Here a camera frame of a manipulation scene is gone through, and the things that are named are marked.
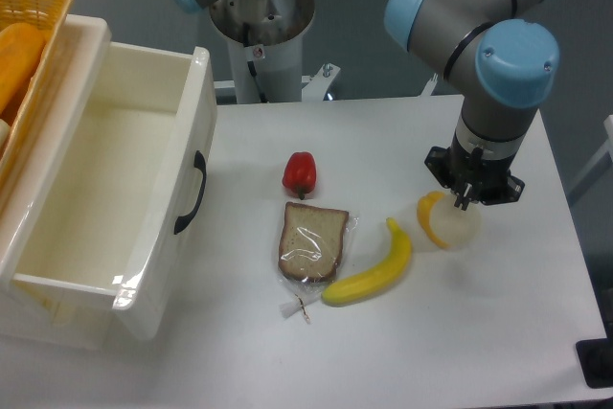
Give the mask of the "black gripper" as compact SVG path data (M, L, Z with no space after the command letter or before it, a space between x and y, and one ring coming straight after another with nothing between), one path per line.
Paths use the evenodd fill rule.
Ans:
M519 200L525 183L511 174L513 159L488 160L481 148L468 153L460 145L451 145L432 147L425 166L456 196L454 206L466 211L471 203L499 205Z

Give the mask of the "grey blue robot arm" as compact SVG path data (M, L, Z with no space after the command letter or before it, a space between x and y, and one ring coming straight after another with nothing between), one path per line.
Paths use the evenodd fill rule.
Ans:
M224 37L237 100L296 102L303 96L303 36L314 0L174 0L208 10ZM448 148L425 163L466 209L517 201L511 163L559 63L555 38L521 15L544 0L388 0L387 34L456 88L464 103Z

